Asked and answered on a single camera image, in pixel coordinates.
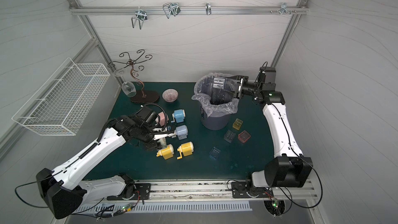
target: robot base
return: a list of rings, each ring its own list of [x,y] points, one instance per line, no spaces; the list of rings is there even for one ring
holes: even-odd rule
[[[267,193],[273,196],[272,188],[255,187],[251,183],[251,175],[246,182],[232,182],[231,188],[233,198],[269,198]]]
[[[140,200],[149,199],[150,183],[135,183],[135,188],[140,192]],[[109,196],[106,199],[108,201],[126,200],[126,198],[123,199],[122,195]],[[133,197],[129,198],[129,200],[138,200],[138,194],[135,194]]]

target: white wire basket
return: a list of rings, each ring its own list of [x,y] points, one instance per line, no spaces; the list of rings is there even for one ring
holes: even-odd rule
[[[76,135],[109,75],[102,63],[68,58],[12,120],[42,136]]]

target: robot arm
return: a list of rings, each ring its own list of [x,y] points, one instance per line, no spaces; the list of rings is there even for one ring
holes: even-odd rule
[[[252,173],[248,188],[302,187],[312,169],[311,158],[303,156],[293,136],[283,95],[275,91],[275,75],[275,68],[261,67],[255,82],[241,75],[225,78],[236,82],[236,90],[230,92],[235,98],[250,95],[253,103],[261,107],[271,131],[274,159],[263,171]]]
[[[122,115],[108,121],[103,127],[103,134],[60,166],[53,170],[47,168],[37,173],[36,178],[40,196],[53,212],[61,219],[72,214],[82,203],[108,196],[120,196],[129,199],[137,190],[134,181],[127,175],[111,178],[82,181],[82,179],[111,152],[121,147],[132,138],[144,144],[146,150],[160,147],[158,139],[177,135],[171,127],[158,128],[157,114],[148,107],[142,107],[130,116]]]

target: tabletop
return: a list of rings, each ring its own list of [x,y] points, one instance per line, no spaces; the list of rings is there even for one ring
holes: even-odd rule
[[[145,151],[142,143],[136,147],[137,140],[132,139],[117,148],[102,160],[85,180],[103,179],[120,173],[126,173],[134,180],[156,179],[245,179],[250,172],[261,171],[273,159],[273,143],[266,118],[259,106],[251,102],[251,97],[243,97],[238,105],[238,112],[232,114],[227,126],[218,131],[209,130],[200,121],[201,113],[198,101],[191,99],[195,83],[186,82],[146,82],[145,89],[159,93],[157,103],[164,108],[171,118],[174,110],[184,109],[188,137],[183,140],[167,137],[167,144],[174,147],[174,157],[165,160],[156,157],[157,151]],[[175,102],[164,101],[162,93],[173,88],[178,91]],[[110,114],[110,118],[129,115],[136,112],[141,104],[130,102],[121,91]],[[155,112],[161,112],[156,106],[149,106]],[[232,128],[232,124],[239,118],[243,121],[240,130]],[[229,130],[236,133],[232,143],[224,140]],[[248,132],[251,137],[246,143],[238,140],[238,134]],[[192,142],[193,154],[177,160],[180,155],[177,148],[186,142]],[[217,147],[221,154],[217,160],[210,158],[213,147]]]

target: trash can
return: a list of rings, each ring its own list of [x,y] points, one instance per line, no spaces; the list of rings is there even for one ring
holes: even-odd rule
[[[238,111],[239,99],[235,99],[230,92],[237,88],[236,83],[225,77],[231,77],[225,73],[210,73],[196,82],[192,96],[199,102],[200,120],[210,130],[224,128],[231,118],[231,114]],[[223,88],[213,88],[214,78],[225,78]]]

